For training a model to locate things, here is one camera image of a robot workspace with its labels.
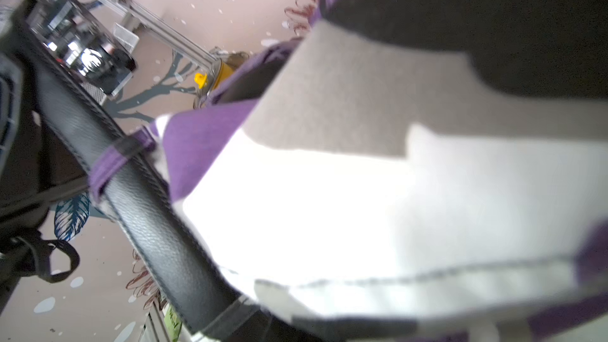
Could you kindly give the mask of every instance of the leather texture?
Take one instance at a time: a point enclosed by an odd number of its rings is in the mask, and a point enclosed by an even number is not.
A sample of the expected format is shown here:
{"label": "leather texture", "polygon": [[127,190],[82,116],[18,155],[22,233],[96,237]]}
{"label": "leather texture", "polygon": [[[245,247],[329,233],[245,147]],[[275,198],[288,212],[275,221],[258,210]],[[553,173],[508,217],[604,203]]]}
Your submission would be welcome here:
{"label": "leather texture", "polygon": [[[27,74],[35,78],[33,89],[42,120],[88,173],[103,150],[124,133],[30,33],[23,20],[25,8],[14,12],[13,27],[0,45],[19,56]],[[105,194],[120,227],[188,330],[202,330],[236,300],[174,214],[161,179],[141,156],[118,171]]]}

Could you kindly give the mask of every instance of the black fabric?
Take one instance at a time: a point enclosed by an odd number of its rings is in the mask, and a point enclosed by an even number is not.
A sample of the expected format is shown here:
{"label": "black fabric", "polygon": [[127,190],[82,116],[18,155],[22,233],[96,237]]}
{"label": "black fabric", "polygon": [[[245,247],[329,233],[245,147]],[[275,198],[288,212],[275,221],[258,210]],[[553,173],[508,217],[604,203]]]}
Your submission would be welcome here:
{"label": "black fabric", "polygon": [[19,125],[22,74],[17,61],[0,54],[0,177]]}
{"label": "black fabric", "polygon": [[260,310],[257,304],[245,303],[243,297],[235,300],[222,314],[218,315],[205,329],[201,330],[201,333],[203,335],[214,335],[222,341],[230,337]]}
{"label": "black fabric", "polygon": [[[0,40],[0,49],[26,66],[27,75],[35,79],[31,90],[42,120],[88,172],[124,134],[29,32],[23,12],[20,8],[13,13],[13,27]],[[131,159],[105,193],[121,228],[189,330],[202,330],[236,299],[173,214],[161,179],[142,157]]]}
{"label": "black fabric", "polygon": [[606,3],[338,0],[324,17],[380,42],[466,51],[480,77],[505,93],[607,99]]}
{"label": "black fabric", "polygon": [[284,60],[274,60],[244,73],[232,82],[232,85],[218,99],[218,103],[231,103],[260,98],[277,73],[283,68],[283,65],[285,65]]}
{"label": "black fabric", "polygon": [[322,342],[272,315],[254,313],[226,342]]}

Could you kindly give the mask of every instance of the tree branch decal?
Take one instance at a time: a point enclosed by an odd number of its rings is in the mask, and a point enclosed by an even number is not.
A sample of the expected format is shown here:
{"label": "tree branch decal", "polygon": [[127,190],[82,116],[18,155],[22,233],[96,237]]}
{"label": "tree branch decal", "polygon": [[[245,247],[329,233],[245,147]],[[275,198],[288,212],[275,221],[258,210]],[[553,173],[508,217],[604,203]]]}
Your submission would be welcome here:
{"label": "tree branch decal", "polygon": [[106,112],[112,117],[116,119],[128,119],[135,118],[141,119],[146,123],[150,123],[154,120],[153,117],[150,117],[146,114],[143,114],[139,111],[135,112],[126,112],[128,110],[132,110],[135,107],[139,107],[142,104],[146,103],[150,99],[158,96],[158,95],[169,95],[171,92],[180,92],[187,94],[196,93],[196,87],[179,87],[179,84],[190,77],[197,69],[198,65],[193,64],[192,62],[188,62],[184,67],[179,70],[178,66],[181,60],[184,57],[177,53],[175,50],[173,51],[173,61],[171,62],[171,66],[169,70],[165,74],[165,76],[158,81],[154,86],[142,91],[141,93],[134,95],[130,98],[123,100],[123,91],[120,90],[119,93],[107,101],[104,104],[104,109]]}

